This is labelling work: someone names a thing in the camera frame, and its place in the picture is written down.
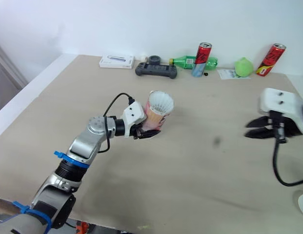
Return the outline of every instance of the white wall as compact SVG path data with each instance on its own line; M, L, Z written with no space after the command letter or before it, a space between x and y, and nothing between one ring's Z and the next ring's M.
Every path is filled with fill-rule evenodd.
M303 0L0 0L0 46L28 80L62 52L164 60L200 42L226 67L282 43L274 71L303 75Z

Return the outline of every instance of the bottle label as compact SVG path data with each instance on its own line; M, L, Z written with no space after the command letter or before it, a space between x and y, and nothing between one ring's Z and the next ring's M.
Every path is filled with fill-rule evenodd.
M194 63L193 58L186 59L186 64L193 64L193 63Z

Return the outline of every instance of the green plastic bottle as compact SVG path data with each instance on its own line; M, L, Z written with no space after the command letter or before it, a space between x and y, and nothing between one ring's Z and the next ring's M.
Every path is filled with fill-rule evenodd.
M183 56L180 58L170 58L169 64L176 65L183 69L193 69L196 56ZM206 63L205 70L214 70L218 65L218 59L215 57L209 57L208 62Z

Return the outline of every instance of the paper cup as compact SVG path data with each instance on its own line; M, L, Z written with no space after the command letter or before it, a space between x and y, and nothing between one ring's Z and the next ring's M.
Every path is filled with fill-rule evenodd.
M162 91L151 91L145 107L147 119L142 125L142 130L160 130L173 109L174 100L169 94Z

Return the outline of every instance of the blue cable tie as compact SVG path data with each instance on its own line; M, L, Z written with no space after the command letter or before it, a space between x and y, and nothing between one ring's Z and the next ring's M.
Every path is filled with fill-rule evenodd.
M36 214L36 215L42 217L43 219L45 219L47 222L47 227L46 227L44 234L47 234L49 232L49 230L52 228L52 220L50 219L50 217L48 215L44 214L43 212L37 211L37 210L32 210L32 209L30 209L29 206L24 206L17 201L14 201L13 204L20 209L21 214L33 213L33 214Z
M61 152L58 152L58 151L55 151L54 152L55 155L58 156L58 158L62 158L78 167L82 167L82 168L89 168L89 165L88 164L85 164L85 163L82 163L82 162L79 162L79 161L76 161L72 158L70 158L68 155L66 155L65 153L61 153Z

